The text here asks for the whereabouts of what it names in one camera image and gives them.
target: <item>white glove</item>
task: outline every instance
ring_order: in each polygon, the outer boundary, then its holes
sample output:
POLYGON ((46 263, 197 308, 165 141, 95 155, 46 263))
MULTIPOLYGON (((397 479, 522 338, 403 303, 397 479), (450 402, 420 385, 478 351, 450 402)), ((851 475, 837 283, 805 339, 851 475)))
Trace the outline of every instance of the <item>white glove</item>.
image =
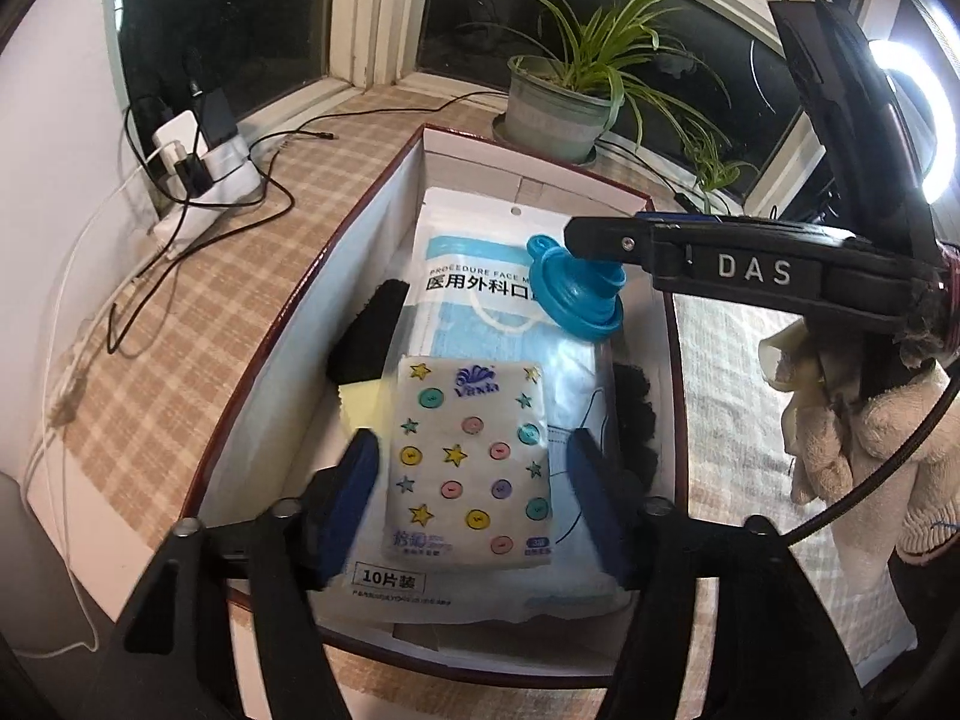
MULTIPOLYGON (((771 386, 793 391, 781 427, 797 458, 791 498, 833 503, 863 482, 913 433, 949 377, 939 365, 866 404, 827 392, 819 356, 803 322, 760 343, 771 386), (776 359, 776 370, 772 360, 776 359)), ((906 562, 936 557, 960 524, 960 406, 954 403, 910 460, 832 525, 854 591, 874 586, 896 547, 906 562)))

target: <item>spider plant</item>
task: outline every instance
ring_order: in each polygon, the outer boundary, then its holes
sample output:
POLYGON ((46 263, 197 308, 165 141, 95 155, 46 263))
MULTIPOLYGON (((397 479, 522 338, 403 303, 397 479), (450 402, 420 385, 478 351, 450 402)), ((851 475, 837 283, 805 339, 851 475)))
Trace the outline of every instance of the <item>spider plant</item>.
MULTIPOLYGON (((729 141, 723 138, 725 145, 729 141)), ((693 185, 699 191, 701 199, 707 206, 707 213, 712 213, 713 204, 710 193, 730 186, 740 178, 744 167, 757 170, 756 165, 742 159, 725 161, 720 155, 721 146, 717 143, 714 132, 707 130, 699 122, 689 122, 689 129, 683 135, 683 153, 690 162, 693 162, 697 180, 693 185)))
MULTIPOLYGON (((656 8, 663 0, 630 0, 623 7, 598 7, 590 18, 581 22, 566 0, 537 0, 553 17, 560 33, 563 55, 552 52, 541 40, 520 30, 500 25, 537 46, 550 59, 553 71, 540 76, 562 89, 611 100, 606 129, 616 122, 623 103, 632 108, 637 119, 637 141, 643 138, 640 105, 648 103, 666 117, 681 140, 685 139, 686 122, 697 122, 723 137, 719 128, 704 114, 683 100, 654 89, 631 72, 632 68, 651 62, 658 53, 685 57, 703 67, 723 90, 728 104, 730 96, 717 74, 703 60, 685 50, 680 41, 656 29, 656 18, 678 8, 656 8)), ((542 38, 542 23, 538 24, 542 38)))

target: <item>checkered tablecloth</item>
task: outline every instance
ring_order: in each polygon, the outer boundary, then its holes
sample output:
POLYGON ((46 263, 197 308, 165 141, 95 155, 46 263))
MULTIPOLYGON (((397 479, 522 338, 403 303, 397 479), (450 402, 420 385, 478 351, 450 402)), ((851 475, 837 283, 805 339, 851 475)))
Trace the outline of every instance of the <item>checkered tablecloth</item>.
MULTIPOLYGON (((339 110, 436 107, 442 102, 377 88, 339 110)), ((141 314, 122 353, 104 353, 104 327, 99 329, 90 346, 97 351, 86 369, 85 396, 64 438, 83 473, 147 545, 159 545, 176 521, 200 456, 253 352, 363 192, 424 121, 490 137, 492 118, 491 111, 457 103, 433 116, 371 114, 320 122, 318 128, 335 132, 339 140, 289 139, 277 157, 275 177, 296 196, 293 212, 218 242, 181 265, 141 314)), ((623 165, 601 158, 594 170, 656 196, 661 206, 670 202, 669 191, 623 165)), ((263 208, 221 224, 247 223, 285 202, 270 189, 263 208)), ((678 300, 691 513, 740 522, 759 511, 789 527, 800 513, 788 499, 788 465, 779 451, 779 401, 762 384, 755 362, 757 340, 779 329, 783 317, 765 319, 750 309, 717 306, 678 300)), ((844 594, 835 554, 824 538, 798 552, 855 659, 884 642, 901 623, 889 587, 865 600, 844 594)), ((233 613, 248 624, 242 610, 233 613)), ((684 717, 696 714, 697 693, 706 682, 709 613, 707 600, 698 608, 684 717)), ((335 651, 331 660, 345 685, 451 720, 587 720, 603 695, 601 690, 459 685, 335 651)))

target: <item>led light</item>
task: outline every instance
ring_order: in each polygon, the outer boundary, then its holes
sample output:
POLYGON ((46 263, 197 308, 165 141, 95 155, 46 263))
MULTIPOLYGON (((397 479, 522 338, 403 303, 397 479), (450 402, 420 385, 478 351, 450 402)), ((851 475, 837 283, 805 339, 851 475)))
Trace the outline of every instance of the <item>led light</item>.
POLYGON ((923 195, 928 203, 933 204, 947 191, 956 164, 956 122, 947 93, 923 57, 911 47, 889 40, 875 40, 870 43, 870 50, 881 69, 903 73, 917 84, 933 112, 937 151, 923 180, 923 195))

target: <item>plastic packaging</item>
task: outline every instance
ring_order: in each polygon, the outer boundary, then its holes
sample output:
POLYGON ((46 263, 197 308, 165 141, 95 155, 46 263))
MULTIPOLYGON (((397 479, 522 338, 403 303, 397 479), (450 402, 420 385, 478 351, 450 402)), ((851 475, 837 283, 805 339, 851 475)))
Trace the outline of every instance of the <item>plastic packaging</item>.
POLYGON ((415 623, 522 622, 609 613, 630 594, 599 565, 565 472, 569 433, 586 427, 611 451, 613 370, 606 343, 566 333, 533 299, 527 241, 563 237, 565 215, 474 194, 431 188, 416 225, 405 308, 384 370, 378 428, 385 461, 356 540, 325 591, 330 615, 415 623), (442 570, 404 562, 383 548, 395 381, 404 357, 533 361, 544 374, 548 423, 549 565, 442 570))
POLYGON ((426 570, 550 562, 536 362, 404 357, 390 434, 385 554, 426 570))

